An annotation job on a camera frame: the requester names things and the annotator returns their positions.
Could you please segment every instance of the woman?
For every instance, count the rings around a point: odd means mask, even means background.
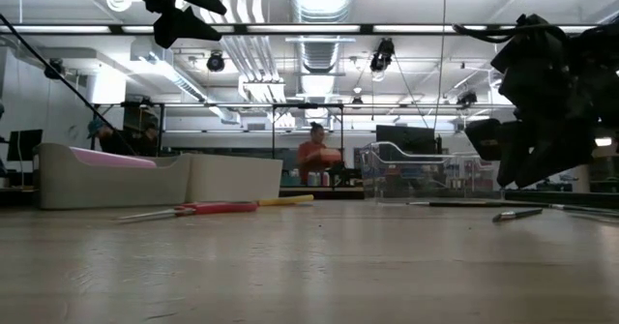
[[[308,184],[308,175],[311,171],[320,171],[326,168],[325,164],[320,161],[320,150],[327,147],[322,141],[325,139],[325,129],[315,123],[311,123],[310,141],[306,141],[299,146],[297,157],[299,161],[299,175],[301,176],[301,184]]]

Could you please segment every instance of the ceiling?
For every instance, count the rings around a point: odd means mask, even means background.
[[[134,3],[128,10],[116,13],[105,0],[0,0],[0,12],[13,24],[125,24],[145,25],[157,15]],[[351,23],[513,23],[521,14],[536,13],[560,24],[593,24],[619,12],[619,0],[353,0]],[[262,13],[267,22],[292,20],[290,0],[262,0]],[[296,44],[285,36],[270,38],[271,51],[280,76],[285,82],[287,98],[302,95],[299,57]],[[485,44],[458,36],[394,36],[397,58],[388,68],[384,80],[372,81],[368,58],[376,50],[380,36],[354,36],[353,43],[343,44],[339,52],[333,97],[330,102],[350,103],[355,87],[362,90],[365,103],[444,103],[464,88],[478,92],[479,103],[492,103],[488,98],[487,62],[500,46]],[[131,65],[131,36],[36,36],[27,37],[40,47],[93,48],[119,64],[130,74],[129,91],[147,94],[166,102],[191,99],[160,75],[150,74]],[[217,100],[241,101],[236,92],[239,73],[224,53],[226,69],[210,73],[205,65],[212,50],[222,50],[219,43],[178,40],[171,48],[176,69],[182,70]],[[466,84],[461,82],[469,77]],[[386,108],[381,112],[393,112]]]

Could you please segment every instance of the pink cushion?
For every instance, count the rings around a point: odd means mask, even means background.
[[[78,160],[90,165],[122,166],[138,168],[156,168],[157,165],[149,160],[137,159],[127,156],[106,154],[99,151],[70,148]]]

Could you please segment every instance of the table surface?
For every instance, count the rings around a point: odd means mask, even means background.
[[[619,322],[613,221],[363,201],[112,220],[149,210],[0,211],[2,322]]]

